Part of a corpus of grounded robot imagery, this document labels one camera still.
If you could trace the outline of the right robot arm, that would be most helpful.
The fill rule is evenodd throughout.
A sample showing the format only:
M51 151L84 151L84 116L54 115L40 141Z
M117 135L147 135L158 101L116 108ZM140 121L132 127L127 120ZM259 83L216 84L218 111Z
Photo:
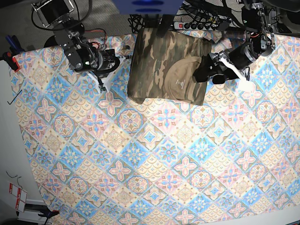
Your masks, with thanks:
M88 1L88 12L82 19L70 15L77 9L72 0L41 0L31 5L32 13L38 15L43 26L36 25L32 19L33 25L54 33L55 41L62 47L71 70L78 73L92 72L102 79L119 67L120 59L113 49L106 48L106 41L96 44L84 37L83 21L91 13L91 0Z

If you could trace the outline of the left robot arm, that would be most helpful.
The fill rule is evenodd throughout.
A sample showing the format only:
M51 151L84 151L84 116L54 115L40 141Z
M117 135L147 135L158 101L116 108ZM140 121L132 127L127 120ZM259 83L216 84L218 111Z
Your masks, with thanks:
M198 83L212 79L214 84L239 79L241 85L250 84L250 65L260 56L268 56L275 49L274 33L267 15L267 7L259 0L241 0L243 24L229 12L227 6L220 7L217 13L231 17L246 32L246 41L231 52L209 53L202 60L193 76Z

